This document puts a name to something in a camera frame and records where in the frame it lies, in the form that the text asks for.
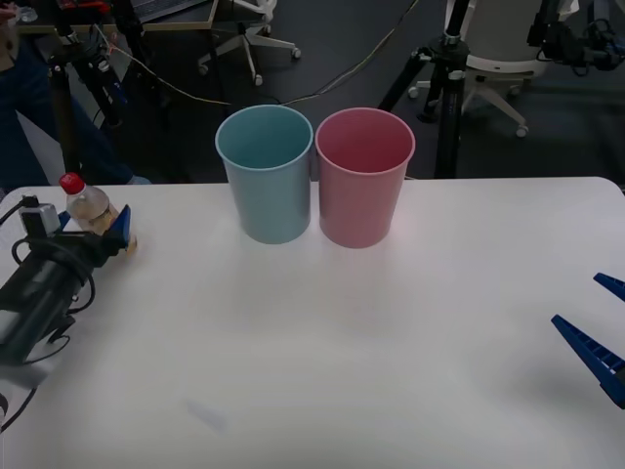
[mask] red bottle cap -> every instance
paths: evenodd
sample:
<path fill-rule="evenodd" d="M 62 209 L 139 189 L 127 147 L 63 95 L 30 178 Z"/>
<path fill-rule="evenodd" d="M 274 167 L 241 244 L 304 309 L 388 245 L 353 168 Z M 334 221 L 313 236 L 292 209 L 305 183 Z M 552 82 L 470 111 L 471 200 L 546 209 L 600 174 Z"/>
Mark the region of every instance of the red bottle cap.
<path fill-rule="evenodd" d="M 59 179 L 59 184 L 68 195 L 75 195 L 85 189 L 85 183 L 76 173 L 65 173 Z"/>

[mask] pink cup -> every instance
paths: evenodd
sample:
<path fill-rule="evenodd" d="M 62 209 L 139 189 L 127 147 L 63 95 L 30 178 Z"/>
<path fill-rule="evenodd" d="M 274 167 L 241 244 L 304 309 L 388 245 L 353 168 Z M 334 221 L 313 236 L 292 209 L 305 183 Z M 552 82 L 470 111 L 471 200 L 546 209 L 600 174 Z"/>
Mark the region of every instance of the pink cup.
<path fill-rule="evenodd" d="M 383 110 L 355 107 L 321 122 L 315 144 L 325 235 L 353 248 L 384 239 L 415 149 L 410 128 Z"/>

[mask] camera tripod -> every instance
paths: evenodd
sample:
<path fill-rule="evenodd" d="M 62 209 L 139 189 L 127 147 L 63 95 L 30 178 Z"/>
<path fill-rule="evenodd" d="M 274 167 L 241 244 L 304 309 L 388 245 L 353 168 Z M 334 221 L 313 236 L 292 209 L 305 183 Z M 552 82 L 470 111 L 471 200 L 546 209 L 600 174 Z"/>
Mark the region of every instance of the camera tripod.
<path fill-rule="evenodd" d="M 428 46 L 412 53 L 403 71 L 378 106 L 379 109 L 391 111 L 426 64 L 432 63 L 435 66 L 428 98 L 419 116 L 423 122 L 434 122 L 435 110 L 442 93 L 435 179 L 456 177 L 465 70 L 469 57 L 469 47 L 460 38 L 460 28 L 469 8 L 469 1 L 456 0 L 445 32 Z"/>

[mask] cup rim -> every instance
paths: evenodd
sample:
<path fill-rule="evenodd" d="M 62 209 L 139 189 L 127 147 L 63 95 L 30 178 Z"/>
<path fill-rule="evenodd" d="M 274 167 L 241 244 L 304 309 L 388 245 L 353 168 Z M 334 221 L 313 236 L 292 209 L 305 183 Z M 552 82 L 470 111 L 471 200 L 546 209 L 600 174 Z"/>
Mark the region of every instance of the cup rim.
<path fill-rule="evenodd" d="M 309 142 L 306 145 L 306 148 L 302 151 L 301 154 L 299 154 L 298 156 L 296 156 L 295 158 L 293 158 L 292 160 L 290 160 L 290 161 L 288 161 L 288 162 L 286 162 L 284 164 L 280 164 L 279 166 L 272 166 L 271 168 L 249 168 L 247 166 L 242 166 L 242 165 L 240 165 L 238 163 L 235 163 L 234 161 L 232 161 L 231 159 L 229 159 L 227 156 L 225 156 L 222 153 L 222 149 L 220 148 L 220 145 L 219 145 L 219 137 L 220 137 L 220 135 L 222 133 L 222 130 L 224 129 L 224 126 L 228 123 L 228 121 L 233 119 L 234 117 L 236 117 L 240 113 L 249 111 L 250 109 L 259 108 L 259 107 L 279 107 L 279 108 L 285 109 L 285 110 L 287 110 L 289 112 L 293 112 L 294 114 L 297 114 L 299 117 L 304 119 L 304 122 L 306 122 L 306 124 L 308 125 L 308 128 L 309 128 L 311 136 L 309 138 Z M 276 169 L 286 168 L 287 166 L 289 166 L 291 164 L 295 164 L 300 159 L 305 157 L 306 154 L 311 149 L 311 146 L 313 145 L 313 136 L 314 136 L 314 130 L 313 130 L 313 126 L 311 125 L 311 122 L 308 119 L 306 119 L 306 117 L 301 112 L 299 112 L 298 110 L 295 110 L 295 109 L 292 109 L 291 107 L 286 107 L 286 106 L 283 106 L 283 105 L 258 105 L 258 106 L 245 107 L 242 110 L 238 110 L 233 115 L 228 117 L 224 122 L 222 122 L 222 124 L 219 126 L 219 129 L 217 129 L 217 133 L 215 134 L 215 148 L 217 149 L 217 153 L 219 154 L 221 159 L 223 161 L 226 161 L 228 164 L 231 164 L 232 166 L 234 166 L 236 168 L 239 168 L 239 169 L 243 169 L 245 171 L 253 171 L 253 172 L 258 172 L 258 173 L 264 173 L 264 172 L 268 172 L 268 171 L 275 171 Z"/>
<path fill-rule="evenodd" d="M 344 168 L 343 166 L 339 166 L 335 162 L 330 161 L 330 159 L 325 154 L 323 154 L 323 151 L 321 151 L 321 149 L 319 148 L 319 133 L 321 132 L 321 129 L 327 123 L 327 121 L 329 119 L 331 119 L 332 117 L 334 117 L 336 115 L 339 115 L 339 114 L 343 114 L 345 112 L 351 112 L 351 111 L 354 111 L 354 110 L 372 110 L 374 112 L 379 112 L 379 113 L 386 114 L 386 115 L 392 117 L 393 119 L 395 119 L 397 122 L 399 122 L 408 131 L 408 135 L 410 136 L 411 148 L 410 148 L 410 152 L 409 152 L 408 156 L 400 164 L 398 164 L 397 166 L 394 166 L 393 168 L 385 169 L 384 171 L 379 171 L 379 172 L 376 172 L 376 173 L 361 173 L 359 171 L 354 171 L 352 169 Z M 346 173 L 354 174 L 354 175 L 357 175 L 357 176 L 380 176 L 382 174 L 392 173 L 393 171 L 396 171 L 401 166 L 403 166 L 408 161 L 410 161 L 410 159 L 414 155 L 414 151 L 416 149 L 416 140 L 414 138 L 414 133 L 412 132 L 412 129 L 408 126 L 408 124 L 406 124 L 403 120 L 401 120 L 399 117 L 397 117 L 396 115 L 394 115 L 394 114 L 392 114 L 390 112 L 386 112 L 385 110 L 381 110 L 381 109 L 376 109 L 375 107 L 349 107 L 347 109 L 342 109 L 342 110 L 339 110 L 337 112 L 334 112 L 333 114 L 330 114 L 325 119 L 323 119 L 323 122 L 321 122 L 319 124 L 319 126 L 316 129 L 316 133 L 314 134 L 314 146 L 316 147 L 316 150 L 319 153 L 319 156 L 321 156 L 321 158 L 323 158 L 323 160 L 325 162 L 327 162 L 329 165 L 331 165 L 331 166 L 333 166 L 333 167 L 335 167 L 337 169 L 340 169 L 341 171 L 345 171 Z"/>

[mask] white office chair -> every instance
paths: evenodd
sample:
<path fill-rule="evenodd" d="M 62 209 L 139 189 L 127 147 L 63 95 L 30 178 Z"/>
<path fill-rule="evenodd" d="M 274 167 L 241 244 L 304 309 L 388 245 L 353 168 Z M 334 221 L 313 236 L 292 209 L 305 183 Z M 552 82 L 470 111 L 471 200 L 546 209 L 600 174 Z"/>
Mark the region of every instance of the white office chair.
<path fill-rule="evenodd" d="M 529 130 L 525 118 L 495 87 L 504 85 L 510 96 L 517 96 L 523 83 L 541 75 L 547 68 L 546 63 L 536 60 L 538 48 L 527 45 L 527 33 L 540 4 L 541 0 L 471 0 L 460 31 L 471 50 L 462 111 L 480 96 L 519 124 L 517 136 L 520 138 Z M 453 5 L 454 0 L 447 1 L 445 26 Z M 561 20 L 578 10 L 578 0 L 564 0 L 560 8 Z M 422 88 L 430 88 L 430 82 L 418 81 L 408 90 L 408 96 L 416 99 Z"/>
<path fill-rule="evenodd" d="M 256 86 L 263 84 L 263 76 L 256 70 L 254 59 L 250 46 L 276 47 L 279 49 L 289 49 L 291 57 L 295 60 L 302 57 L 300 51 L 292 42 L 279 41 L 268 37 L 271 34 L 271 20 L 273 19 L 273 9 L 277 4 L 277 0 L 256 0 L 256 4 L 246 2 L 245 0 L 230 0 L 239 7 L 250 10 L 258 15 L 262 15 L 258 23 L 252 24 L 251 27 L 245 29 L 245 34 L 237 34 L 232 39 L 226 41 L 217 48 L 217 55 L 221 56 L 227 52 L 242 47 L 247 55 L 247 62 L 252 72 L 252 82 Z M 211 60 L 209 54 L 201 57 L 198 61 L 198 68 L 201 75 L 208 73 L 207 62 Z"/>

